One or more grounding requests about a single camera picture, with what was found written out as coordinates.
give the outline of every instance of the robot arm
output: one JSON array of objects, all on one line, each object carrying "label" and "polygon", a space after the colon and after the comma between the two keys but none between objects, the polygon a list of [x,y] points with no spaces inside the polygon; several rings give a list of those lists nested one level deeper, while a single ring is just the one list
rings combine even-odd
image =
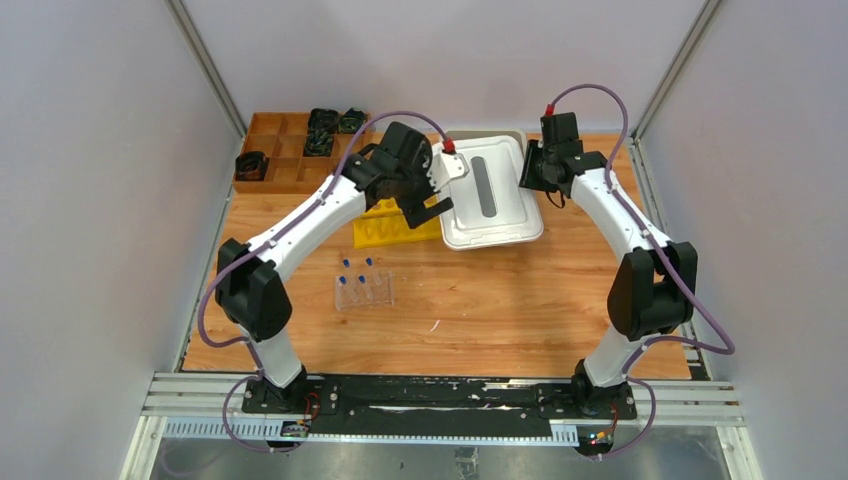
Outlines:
[{"label": "robot arm", "polygon": [[[286,329],[292,306],[283,283],[318,245],[379,200],[395,199],[409,227],[416,228],[453,207],[450,199],[429,208],[424,201],[468,173],[461,154],[434,152],[423,134],[397,122],[368,150],[368,159],[359,154],[348,158],[329,195],[333,175],[276,225],[246,244],[230,239],[218,252],[220,272],[260,250],[219,284],[215,300],[250,339],[264,379],[283,391],[306,377]],[[296,401],[302,397],[299,392],[291,396]]]},{"label": "robot arm", "polygon": [[[599,152],[584,152],[573,113],[541,118],[542,142],[528,144],[520,185],[545,192],[561,192],[582,208],[595,222],[619,262],[607,297],[612,325],[601,343],[581,360],[572,377],[575,401],[580,404],[608,402],[625,385],[628,359],[645,340],[672,332],[692,317],[692,304],[668,276],[650,233],[668,255],[686,285],[694,290],[697,253],[689,243],[674,243],[657,229],[608,172],[607,160]],[[646,231],[613,194],[636,212]]]}]

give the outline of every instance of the wooden table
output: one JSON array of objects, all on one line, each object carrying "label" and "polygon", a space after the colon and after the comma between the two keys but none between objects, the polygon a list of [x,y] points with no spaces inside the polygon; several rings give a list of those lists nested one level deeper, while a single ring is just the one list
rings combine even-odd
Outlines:
[{"label": "wooden table", "polygon": [[[587,151],[607,154],[612,135],[585,135]],[[615,171],[638,203],[622,150]],[[237,194],[223,239],[246,241],[279,221],[308,195]],[[441,239],[355,250],[345,226],[309,256],[286,284],[294,306],[289,331],[310,372],[568,377],[609,324],[606,298],[618,268],[591,219],[573,203],[558,210],[538,195],[545,232],[538,240],[465,252]],[[395,275],[397,305],[336,311],[333,279],[342,259],[372,257]],[[430,331],[437,320],[438,327]],[[237,330],[216,304],[206,325],[212,338]],[[187,371],[249,371],[242,345],[206,346],[195,331]],[[679,344],[651,347],[634,369],[646,378],[689,378]]]}]

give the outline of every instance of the yellow block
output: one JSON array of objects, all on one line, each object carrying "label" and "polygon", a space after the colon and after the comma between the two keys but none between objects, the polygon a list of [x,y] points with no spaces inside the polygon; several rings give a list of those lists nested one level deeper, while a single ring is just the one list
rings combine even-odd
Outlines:
[{"label": "yellow block", "polygon": [[[437,201],[433,197],[425,204],[431,206]],[[394,200],[381,200],[353,221],[353,248],[383,247],[441,237],[442,228],[438,217],[411,230]]]}]

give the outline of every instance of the gray wall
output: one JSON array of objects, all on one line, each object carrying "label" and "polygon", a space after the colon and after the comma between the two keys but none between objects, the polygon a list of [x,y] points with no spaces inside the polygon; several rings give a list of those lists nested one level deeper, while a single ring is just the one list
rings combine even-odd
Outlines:
[{"label": "gray wall", "polygon": [[115,478],[236,138],[161,1],[5,1],[0,45],[0,476]]},{"label": "gray wall", "polygon": [[765,478],[848,471],[848,3],[725,2],[645,140]]},{"label": "gray wall", "polygon": [[[538,129],[553,97],[604,83],[642,112],[703,0],[186,0],[237,107],[412,109],[446,126]],[[569,97],[619,128],[598,92]]]}]

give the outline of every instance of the white lid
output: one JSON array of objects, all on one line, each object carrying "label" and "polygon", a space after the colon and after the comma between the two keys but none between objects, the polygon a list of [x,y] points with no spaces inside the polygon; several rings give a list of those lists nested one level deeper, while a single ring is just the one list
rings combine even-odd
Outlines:
[{"label": "white lid", "polygon": [[[518,187],[524,156],[509,136],[458,140],[470,171],[439,192],[453,208],[440,216],[442,237],[453,250],[529,242],[544,230],[536,196]],[[442,151],[433,146],[433,154]]]}]

